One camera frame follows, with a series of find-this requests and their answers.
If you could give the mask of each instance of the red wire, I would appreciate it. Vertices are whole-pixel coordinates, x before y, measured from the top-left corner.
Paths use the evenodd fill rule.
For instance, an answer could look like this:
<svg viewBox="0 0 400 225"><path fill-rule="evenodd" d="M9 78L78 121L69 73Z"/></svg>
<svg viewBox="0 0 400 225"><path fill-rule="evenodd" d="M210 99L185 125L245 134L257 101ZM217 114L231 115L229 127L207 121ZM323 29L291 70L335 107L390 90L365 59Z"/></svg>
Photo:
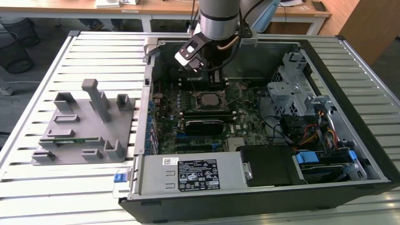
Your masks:
<svg viewBox="0 0 400 225"><path fill-rule="evenodd" d="M306 127L305 127L305 129L303 129L303 136L302 136L302 138L305 138L305 136L306 136L306 130L307 130L307 128L309 127L315 127L317 125L315 124L310 124L310 125L306 125Z"/></svg>

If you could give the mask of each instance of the blue clip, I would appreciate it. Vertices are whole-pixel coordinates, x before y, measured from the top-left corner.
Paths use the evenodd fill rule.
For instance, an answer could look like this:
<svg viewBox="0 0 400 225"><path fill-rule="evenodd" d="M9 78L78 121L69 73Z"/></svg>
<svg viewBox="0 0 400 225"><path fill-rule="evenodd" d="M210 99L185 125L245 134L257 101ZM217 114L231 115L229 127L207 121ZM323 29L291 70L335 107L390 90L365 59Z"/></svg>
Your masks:
<svg viewBox="0 0 400 225"><path fill-rule="evenodd" d="M218 143L213 143L210 144L211 145L211 150L215 150L217 149L217 146L219 145Z"/></svg>
<svg viewBox="0 0 400 225"><path fill-rule="evenodd" d="M317 154L313 151L301 151L297 155L295 155L295 160L297 163L317 163L318 157Z"/></svg>
<svg viewBox="0 0 400 225"><path fill-rule="evenodd" d="M357 160L357 155L353 150L349 150L349 157L350 157L351 161Z"/></svg>
<svg viewBox="0 0 400 225"><path fill-rule="evenodd" d="M115 173L113 175L113 182L114 183L123 183L123 182L126 182L126 173Z"/></svg>

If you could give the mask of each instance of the black plastic cover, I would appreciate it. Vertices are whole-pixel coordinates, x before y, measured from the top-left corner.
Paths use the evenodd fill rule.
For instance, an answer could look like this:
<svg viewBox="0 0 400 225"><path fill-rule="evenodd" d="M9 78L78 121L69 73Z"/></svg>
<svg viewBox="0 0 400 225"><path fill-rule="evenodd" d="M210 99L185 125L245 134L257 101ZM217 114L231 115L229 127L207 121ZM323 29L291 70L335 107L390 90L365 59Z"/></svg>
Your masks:
<svg viewBox="0 0 400 225"><path fill-rule="evenodd" d="M193 120L185 123L185 133L193 136L219 135L223 130L221 120Z"/></svg>
<svg viewBox="0 0 400 225"><path fill-rule="evenodd" d="M305 184L298 178L293 150L286 145L239 146L242 162L249 163L251 179L249 187Z"/></svg>

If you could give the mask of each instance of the green circuit board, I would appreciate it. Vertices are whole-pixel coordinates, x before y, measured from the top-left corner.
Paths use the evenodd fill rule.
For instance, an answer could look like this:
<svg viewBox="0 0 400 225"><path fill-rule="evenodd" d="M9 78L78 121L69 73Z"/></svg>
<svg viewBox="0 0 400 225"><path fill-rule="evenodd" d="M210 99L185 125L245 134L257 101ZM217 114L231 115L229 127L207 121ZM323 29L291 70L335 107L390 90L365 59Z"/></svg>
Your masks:
<svg viewBox="0 0 400 225"><path fill-rule="evenodd" d="M222 91L187 91L169 84L154 96L158 154L229 151L229 138L235 137L242 138L243 145L269 143L255 107L259 87L247 88L241 82L230 82ZM211 105L198 102L197 99L206 99ZM197 112L199 109L225 110L231 113L233 119L223 122L218 135L185 135L186 119L181 118L181 112Z"/></svg>

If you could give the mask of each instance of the circuit board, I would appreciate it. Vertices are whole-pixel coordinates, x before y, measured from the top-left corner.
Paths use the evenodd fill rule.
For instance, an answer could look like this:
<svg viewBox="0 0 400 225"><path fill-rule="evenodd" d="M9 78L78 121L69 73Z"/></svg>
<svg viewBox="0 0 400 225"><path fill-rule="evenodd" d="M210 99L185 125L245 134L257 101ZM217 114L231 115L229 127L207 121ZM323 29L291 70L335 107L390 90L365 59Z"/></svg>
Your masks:
<svg viewBox="0 0 400 225"><path fill-rule="evenodd" d="M158 154L231 151L231 140L242 145L269 143L255 106L258 87L247 88L241 82L229 82L222 91L181 90L174 83L163 87L154 95ZM202 121L202 113L206 119L223 120L217 135L183 132L185 122Z"/></svg>

